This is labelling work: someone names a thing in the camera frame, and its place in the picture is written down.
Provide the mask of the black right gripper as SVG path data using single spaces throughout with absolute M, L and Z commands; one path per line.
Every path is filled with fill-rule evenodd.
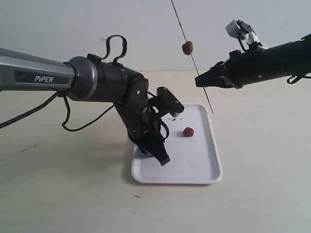
M 240 89 L 245 85 L 261 82 L 258 49 L 229 53 L 225 62 L 217 62 L 210 70 L 196 77 L 197 87 L 219 87 Z

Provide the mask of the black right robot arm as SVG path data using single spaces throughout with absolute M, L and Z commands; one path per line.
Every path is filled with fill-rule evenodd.
M 311 36 L 300 40 L 261 49 L 253 43 L 249 50 L 234 50 L 226 61 L 197 76 L 197 87 L 240 89 L 245 85 L 286 76 L 296 77 L 293 84 L 311 72 Z

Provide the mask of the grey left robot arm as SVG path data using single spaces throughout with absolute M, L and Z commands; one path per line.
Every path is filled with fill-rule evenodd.
M 0 51 L 2 91 L 55 91 L 73 101 L 110 102 L 129 139 L 165 165 L 170 158 L 160 133 L 161 120 L 150 109 L 148 87 L 148 80 L 139 72 L 102 62 L 93 54 L 61 63 L 7 49 Z

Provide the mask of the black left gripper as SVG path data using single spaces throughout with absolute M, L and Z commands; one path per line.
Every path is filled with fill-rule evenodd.
M 156 107 L 156 96 L 148 100 L 143 112 L 138 115 L 138 125 L 128 131 L 130 140 L 136 145 L 142 157 L 154 157 L 161 166 L 170 161 L 164 147 L 170 130 L 162 120 L 162 115 Z

